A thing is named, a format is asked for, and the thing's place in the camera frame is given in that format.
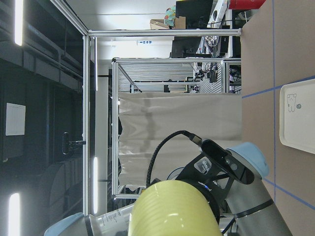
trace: black monitor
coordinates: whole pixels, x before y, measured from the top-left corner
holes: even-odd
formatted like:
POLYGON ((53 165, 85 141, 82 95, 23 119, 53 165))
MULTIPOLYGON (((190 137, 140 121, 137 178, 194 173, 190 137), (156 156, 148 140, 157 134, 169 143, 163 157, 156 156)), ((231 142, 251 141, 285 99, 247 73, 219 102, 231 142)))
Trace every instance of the black monitor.
POLYGON ((186 17, 187 29, 205 29, 209 22, 213 0, 185 0, 176 2, 176 17, 186 17))
POLYGON ((201 37, 174 37, 172 42, 171 58, 182 58, 184 54, 197 53, 201 41, 201 37))

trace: white tray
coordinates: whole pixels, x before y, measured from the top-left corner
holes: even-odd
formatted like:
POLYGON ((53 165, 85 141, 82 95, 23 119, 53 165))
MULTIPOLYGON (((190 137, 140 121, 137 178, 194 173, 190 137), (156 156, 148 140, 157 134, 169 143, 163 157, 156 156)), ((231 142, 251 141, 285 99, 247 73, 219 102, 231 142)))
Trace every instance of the white tray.
POLYGON ((315 79, 281 88, 279 136, 283 145, 315 154, 315 79))

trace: red object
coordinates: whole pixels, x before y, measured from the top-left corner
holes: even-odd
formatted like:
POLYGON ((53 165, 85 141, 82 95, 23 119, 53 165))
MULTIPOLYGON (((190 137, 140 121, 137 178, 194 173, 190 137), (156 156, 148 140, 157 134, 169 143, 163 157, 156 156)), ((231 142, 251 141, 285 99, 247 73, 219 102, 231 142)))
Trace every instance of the red object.
POLYGON ((259 9, 266 0, 230 0, 228 9, 251 10, 259 9))

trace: yellow cup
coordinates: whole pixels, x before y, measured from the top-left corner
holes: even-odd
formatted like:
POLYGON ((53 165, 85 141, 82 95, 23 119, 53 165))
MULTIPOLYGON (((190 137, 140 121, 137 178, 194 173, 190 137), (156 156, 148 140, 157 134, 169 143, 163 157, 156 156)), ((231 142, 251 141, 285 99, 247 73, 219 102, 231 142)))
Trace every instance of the yellow cup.
POLYGON ((193 186, 166 180, 136 201, 128 236, 222 236, 204 196, 193 186))

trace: white curtain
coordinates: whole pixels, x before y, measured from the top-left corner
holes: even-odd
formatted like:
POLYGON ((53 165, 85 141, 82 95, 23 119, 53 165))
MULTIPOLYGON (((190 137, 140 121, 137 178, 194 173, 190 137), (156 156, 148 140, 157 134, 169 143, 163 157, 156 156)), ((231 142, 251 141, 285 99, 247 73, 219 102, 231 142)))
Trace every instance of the white curtain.
MULTIPOLYGON (((120 185, 145 185, 152 154, 171 133, 187 130, 216 141, 223 148, 242 139, 240 95, 213 93, 120 93, 120 185)), ((157 155, 152 179, 166 179, 200 154, 198 146, 179 135, 157 155)))

